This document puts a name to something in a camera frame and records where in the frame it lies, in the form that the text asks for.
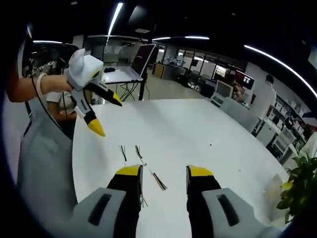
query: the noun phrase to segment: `person's hand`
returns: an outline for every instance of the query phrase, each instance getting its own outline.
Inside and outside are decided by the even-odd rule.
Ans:
[[[41,89],[43,94],[50,92],[71,92],[73,88],[67,82],[66,75],[45,75],[42,78]]]
[[[69,120],[76,120],[77,113],[72,112],[70,115],[68,115]]]

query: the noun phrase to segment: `laptop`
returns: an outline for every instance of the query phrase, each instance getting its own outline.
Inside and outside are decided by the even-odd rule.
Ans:
[[[142,74],[146,70],[147,63],[156,44],[141,45],[131,66],[123,67],[114,72],[104,73],[102,82],[123,83],[131,81],[142,81]]]

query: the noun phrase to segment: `laptop screen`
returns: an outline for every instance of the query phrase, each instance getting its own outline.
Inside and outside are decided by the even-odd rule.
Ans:
[[[140,76],[143,73],[143,70],[153,52],[154,47],[155,44],[140,46],[133,60],[131,68],[133,68],[133,70],[136,71]]]

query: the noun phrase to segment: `floor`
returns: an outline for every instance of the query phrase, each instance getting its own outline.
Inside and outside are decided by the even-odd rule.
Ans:
[[[128,88],[131,89],[133,84],[128,84]],[[120,87],[118,84],[116,89],[116,84],[108,85],[109,89],[112,91],[117,91],[119,97],[123,95],[125,92],[124,89]],[[152,72],[148,72],[148,80],[147,80],[147,89],[145,88],[143,99],[185,99],[185,98],[204,98],[199,92],[191,89],[185,88],[184,86],[180,85],[175,81],[164,80],[152,75]],[[140,91],[140,84],[137,85],[135,90],[132,93],[132,96],[135,100],[138,100]],[[130,96],[125,101],[131,102],[133,98]]]

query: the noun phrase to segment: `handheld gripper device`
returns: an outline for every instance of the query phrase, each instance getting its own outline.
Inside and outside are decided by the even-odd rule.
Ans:
[[[100,136],[105,136],[103,127],[89,105],[84,90],[94,92],[118,106],[122,104],[118,95],[101,81],[104,63],[91,55],[84,54],[85,49],[77,50],[69,60],[66,75],[68,83],[74,88],[71,91],[72,101],[75,104],[75,112],[85,120],[88,128]]]

